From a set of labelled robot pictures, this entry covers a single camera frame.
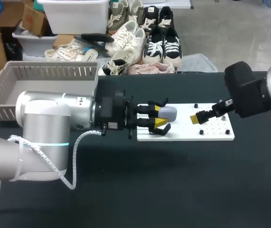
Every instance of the shoe box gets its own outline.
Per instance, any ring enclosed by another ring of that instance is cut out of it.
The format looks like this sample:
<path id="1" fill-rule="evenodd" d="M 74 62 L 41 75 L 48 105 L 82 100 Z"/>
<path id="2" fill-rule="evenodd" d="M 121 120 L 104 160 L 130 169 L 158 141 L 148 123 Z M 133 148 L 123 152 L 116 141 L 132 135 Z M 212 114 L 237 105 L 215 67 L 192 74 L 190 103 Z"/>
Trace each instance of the shoe box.
<path id="1" fill-rule="evenodd" d="M 46 14 L 33 9 L 34 2 L 30 1 L 25 3 L 24 13 L 22 16 L 22 27 L 34 34 L 41 37 L 45 34 L 49 27 Z"/>

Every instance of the concrete floor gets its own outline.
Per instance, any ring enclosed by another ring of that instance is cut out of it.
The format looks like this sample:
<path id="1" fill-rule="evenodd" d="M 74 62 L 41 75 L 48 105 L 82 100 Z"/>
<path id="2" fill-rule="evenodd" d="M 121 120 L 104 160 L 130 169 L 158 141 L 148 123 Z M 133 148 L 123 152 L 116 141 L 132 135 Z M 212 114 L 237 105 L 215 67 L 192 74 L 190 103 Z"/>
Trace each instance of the concrete floor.
<path id="1" fill-rule="evenodd" d="M 271 9 L 262 0 L 193 0 L 194 9 L 174 9 L 183 55 L 202 53 L 223 72 L 245 61 L 254 71 L 271 66 Z"/>

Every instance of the pink sneaker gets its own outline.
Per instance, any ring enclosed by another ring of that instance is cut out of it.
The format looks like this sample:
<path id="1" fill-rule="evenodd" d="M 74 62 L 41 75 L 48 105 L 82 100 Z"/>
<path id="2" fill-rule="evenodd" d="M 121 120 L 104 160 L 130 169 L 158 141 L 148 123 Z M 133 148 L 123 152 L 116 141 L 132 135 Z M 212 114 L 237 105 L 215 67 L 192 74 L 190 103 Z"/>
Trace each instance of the pink sneaker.
<path id="1" fill-rule="evenodd" d="M 135 64 L 128 67 L 128 75 L 150 75 L 150 74 L 173 74 L 175 68 L 170 64 L 162 64 L 159 62 L 156 63 L 147 63 L 143 65 Z"/>

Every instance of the sneaker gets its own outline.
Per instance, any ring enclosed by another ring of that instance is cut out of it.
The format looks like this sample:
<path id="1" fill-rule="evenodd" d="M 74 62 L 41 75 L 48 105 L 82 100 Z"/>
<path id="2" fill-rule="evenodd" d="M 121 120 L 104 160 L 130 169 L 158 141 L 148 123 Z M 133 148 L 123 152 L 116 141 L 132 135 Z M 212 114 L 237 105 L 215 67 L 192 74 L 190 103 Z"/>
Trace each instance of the sneaker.
<path id="1" fill-rule="evenodd" d="M 144 63 L 161 62 L 163 58 L 163 34 L 159 26 L 154 26 L 149 33 L 143 52 Z"/>
<path id="2" fill-rule="evenodd" d="M 83 51 L 86 46 L 88 46 L 88 45 L 80 40 L 77 40 L 77 39 L 73 39 L 68 44 L 59 45 L 59 47 L 64 48 L 64 49 L 76 49 L 76 50 L 80 50 L 80 51 Z"/>
<path id="3" fill-rule="evenodd" d="M 114 34 L 124 23 L 128 14 L 129 3 L 127 0 L 119 0 L 110 4 L 111 15 L 108 20 L 108 32 Z"/>
<path id="4" fill-rule="evenodd" d="M 47 61 L 86 61 L 86 58 L 81 55 L 82 51 L 76 49 L 64 49 L 59 47 L 54 50 L 45 51 Z"/>
<path id="5" fill-rule="evenodd" d="M 172 63 L 174 67 L 182 64 L 182 48 L 178 33 L 173 27 L 169 27 L 164 36 L 164 59 L 163 63 Z"/>
<path id="6" fill-rule="evenodd" d="M 114 39 L 112 43 L 106 43 L 105 48 L 108 50 L 108 55 L 111 57 L 115 55 L 118 51 L 123 50 L 129 41 L 129 34 L 134 34 L 137 30 L 137 23 L 133 20 L 126 22 L 123 26 L 117 30 L 111 37 Z"/>
<path id="7" fill-rule="evenodd" d="M 169 6 L 164 6 L 159 13 L 159 26 L 166 30 L 168 27 L 174 27 L 173 12 Z"/>
<path id="8" fill-rule="evenodd" d="M 119 51 L 99 69 L 98 75 L 120 75 L 133 62 L 134 57 L 132 49 Z"/>
<path id="9" fill-rule="evenodd" d="M 148 35 L 153 28 L 153 26 L 159 23 L 159 9 L 155 6 L 149 6 L 144 8 L 144 18 L 142 29 L 145 30 L 146 35 Z"/>
<path id="10" fill-rule="evenodd" d="M 138 25 L 142 25 L 144 16 L 144 5 L 141 0 L 133 0 L 129 6 L 127 21 L 136 21 Z"/>
<path id="11" fill-rule="evenodd" d="M 175 69 L 172 63 L 162 64 L 162 63 L 147 63 L 143 65 L 133 65 L 129 66 L 127 70 L 128 75 L 151 75 L 151 74 L 174 74 Z"/>
<path id="12" fill-rule="evenodd" d="M 140 28 L 134 34 L 130 33 L 130 39 L 126 44 L 124 50 L 132 49 L 135 54 L 135 59 L 131 64 L 136 64 L 140 61 L 141 55 L 145 47 L 146 34 L 145 31 Z"/>

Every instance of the white sneaker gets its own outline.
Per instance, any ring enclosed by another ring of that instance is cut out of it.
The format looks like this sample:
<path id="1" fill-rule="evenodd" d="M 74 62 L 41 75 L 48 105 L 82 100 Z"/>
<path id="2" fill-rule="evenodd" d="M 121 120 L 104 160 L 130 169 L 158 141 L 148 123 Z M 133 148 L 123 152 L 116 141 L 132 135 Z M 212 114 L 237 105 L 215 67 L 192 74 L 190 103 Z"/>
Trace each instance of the white sneaker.
<path id="1" fill-rule="evenodd" d="M 68 44 L 59 45 L 59 47 L 64 48 L 64 49 L 76 49 L 80 51 L 83 51 L 86 48 L 86 46 L 87 44 L 77 39 L 73 39 Z"/>
<path id="2" fill-rule="evenodd" d="M 118 51 L 123 50 L 129 41 L 129 34 L 134 34 L 137 30 L 137 22 L 131 20 L 123 24 L 111 37 L 114 39 L 112 43 L 106 43 L 105 48 L 108 50 L 108 55 L 114 56 Z"/>
<path id="3" fill-rule="evenodd" d="M 134 58 L 135 54 L 132 49 L 119 51 L 99 69 L 98 75 L 120 75 L 133 62 Z"/>
<path id="4" fill-rule="evenodd" d="M 56 50 L 45 51 L 45 56 L 47 61 L 86 61 L 86 58 L 81 53 L 80 50 L 59 47 Z"/>
<path id="5" fill-rule="evenodd" d="M 133 65 L 138 63 L 141 59 L 141 54 L 143 53 L 143 50 L 145 48 L 146 34 L 145 31 L 140 28 L 134 34 L 130 33 L 129 36 L 129 41 L 124 47 L 124 50 L 132 49 L 134 51 L 135 59 L 131 63 L 131 65 Z"/>

